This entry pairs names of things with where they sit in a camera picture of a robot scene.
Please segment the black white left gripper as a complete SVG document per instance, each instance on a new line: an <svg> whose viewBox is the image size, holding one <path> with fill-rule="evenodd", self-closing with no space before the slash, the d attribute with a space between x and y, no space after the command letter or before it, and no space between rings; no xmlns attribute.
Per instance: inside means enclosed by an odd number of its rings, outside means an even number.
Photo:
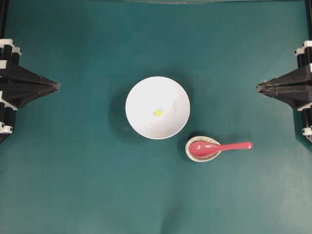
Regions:
<svg viewBox="0 0 312 234"><path fill-rule="evenodd" d="M38 98L59 90L59 84L19 66L21 49L12 39L0 40L0 142L3 143L15 127L18 109Z"/></svg>

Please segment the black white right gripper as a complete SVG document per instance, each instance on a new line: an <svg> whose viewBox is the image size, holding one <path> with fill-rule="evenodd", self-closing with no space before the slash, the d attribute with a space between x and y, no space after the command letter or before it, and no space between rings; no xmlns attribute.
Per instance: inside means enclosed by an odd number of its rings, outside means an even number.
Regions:
<svg viewBox="0 0 312 234"><path fill-rule="evenodd" d="M304 41L294 55L298 68L258 84L257 92L296 107L302 118L301 133L312 142L312 41Z"/></svg>

